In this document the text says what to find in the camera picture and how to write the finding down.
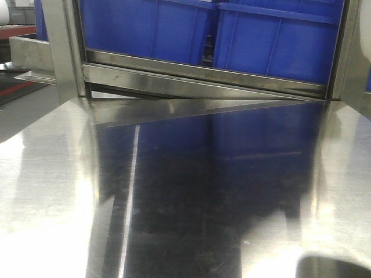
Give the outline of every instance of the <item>stainless steel surface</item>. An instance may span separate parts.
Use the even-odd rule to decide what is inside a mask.
[[[89,96],[81,68],[85,48],[76,1],[42,0],[42,6],[61,103]]]
[[[49,42],[38,41],[31,36],[14,36],[9,42],[14,65],[54,72]]]
[[[308,82],[246,74],[217,68],[197,67],[194,65],[171,63],[168,61],[152,60],[91,49],[87,50],[86,54],[88,56],[88,61],[91,63],[131,68],[133,70],[150,71],[170,76],[194,78],[201,81],[217,82],[287,94],[298,94],[307,97],[324,98],[326,93],[326,85]]]
[[[28,71],[24,74],[20,74],[16,79],[26,80],[26,81],[34,81],[49,85],[56,85],[56,78],[54,76],[54,72],[37,72],[37,71]]]
[[[86,63],[82,67],[87,82],[133,90],[141,94],[216,99],[308,99],[290,94],[248,90],[107,65]]]
[[[75,98],[0,144],[1,277],[371,269],[371,122],[349,106],[108,103]]]
[[[10,40],[10,45],[12,47],[12,59],[16,65],[22,65],[32,70],[32,75],[21,76],[21,78],[27,78],[27,80],[34,80],[36,82],[50,83],[47,80],[38,79],[39,75],[34,73],[35,71],[47,71],[53,72],[53,62],[50,53],[49,43],[44,41],[38,41],[32,35],[14,37]],[[134,70],[143,70],[142,74],[148,74],[150,71],[154,73],[163,73],[169,78],[179,79],[181,77],[194,78],[195,83],[212,81],[219,82],[215,84],[217,87],[228,87],[229,85],[241,85],[245,88],[240,88],[241,90],[246,90],[247,92],[256,91],[259,89],[267,90],[268,94],[285,93],[288,94],[298,94],[300,96],[324,98],[326,92],[325,85],[305,83],[299,81],[290,81],[286,79],[270,78],[267,76],[249,75],[238,72],[230,72],[215,68],[205,68],[196,67],[191,65],[176,64],[166,61],[157,61],[147,58],[139,58],[127,56],[124,54],[102,52],[97,50],[87,51],[88,60],[97,64],[113,65],[118,67],[128,67]],[[104,83],[100,81],[100,84],[112,85],[111,82]],[[177,94],[177,90],[169,94],[175,97],[188,97],[192,98],[194,95],[189,96],[185,93]],[[210,95],[203,92],[199,96],[212,98],[216,94],[211,92]],[[243,97],[248,96],[249,93],[244,93]],[[230,94],[228,98],[234,98],[234,94]]]
[[[361,1],[349,1],[333,98],[341,99],[362,114],[371,117],[371,98],[365,94],[370,63],[362,53],[359,33]]]

